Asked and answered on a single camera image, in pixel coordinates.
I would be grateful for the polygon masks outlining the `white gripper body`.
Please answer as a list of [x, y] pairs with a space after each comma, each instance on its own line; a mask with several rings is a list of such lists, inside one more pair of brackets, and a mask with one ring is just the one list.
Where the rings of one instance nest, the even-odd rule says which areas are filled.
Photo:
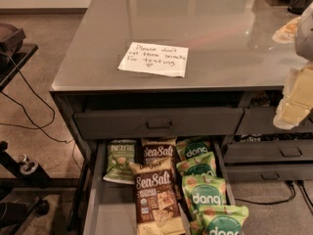
[[272, 39], [278, 43], [290, 43], [294, 42], [294, 37], [297, 31], [297, 24], [300, 20], [300, 17], [292, 19], [287, 24], [278, 29]]

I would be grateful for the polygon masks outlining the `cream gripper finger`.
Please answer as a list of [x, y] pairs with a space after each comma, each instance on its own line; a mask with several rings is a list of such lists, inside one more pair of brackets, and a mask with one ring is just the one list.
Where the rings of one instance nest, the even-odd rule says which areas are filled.
[[299, 124], [309, 115], [308, 109], [290, 103], [286, 98], [283, 98], [273, 118], [273, 124], [280, 129], [290, 130]]
[[313, 68], [304, 67], [301, 70], [291, 69], [287, 77], [284, 96], [291, 103], [296, 103], [305, 109], [313, 108]]

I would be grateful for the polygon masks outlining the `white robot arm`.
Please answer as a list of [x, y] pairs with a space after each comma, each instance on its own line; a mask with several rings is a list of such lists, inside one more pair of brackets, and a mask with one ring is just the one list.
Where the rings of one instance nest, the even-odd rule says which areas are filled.
[[283, 88], [273, 124], [289, 130], [299, 124], [313, 109], [313, 4], [273, 35], [279, 43], [293, 43], [295, 53], [307, 60], [300, 70], [291, 69]]

